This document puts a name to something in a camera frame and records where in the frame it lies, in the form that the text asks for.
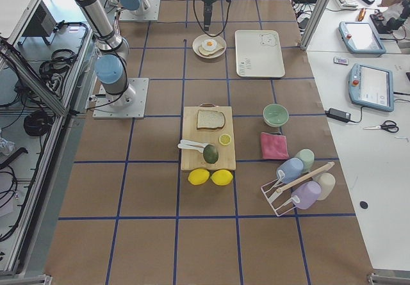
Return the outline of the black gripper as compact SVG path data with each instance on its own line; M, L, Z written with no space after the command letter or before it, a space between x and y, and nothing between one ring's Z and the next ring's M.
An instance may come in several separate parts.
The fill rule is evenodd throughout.
M209 27L211 25L211 18L213 13L213 4L212 3L204 3L203 8L203 28L204 31L209 31Z

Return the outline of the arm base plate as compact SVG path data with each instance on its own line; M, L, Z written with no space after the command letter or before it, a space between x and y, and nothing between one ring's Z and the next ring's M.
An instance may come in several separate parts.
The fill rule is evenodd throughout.
M161 0L142 0L141 7L136 11L122 10L119 21L122 22L148 22L157 21L159 17Z
M144 118L149 79L138 77L128 79L128 89L120 99L106 95L96 100L93 108L95 119Z

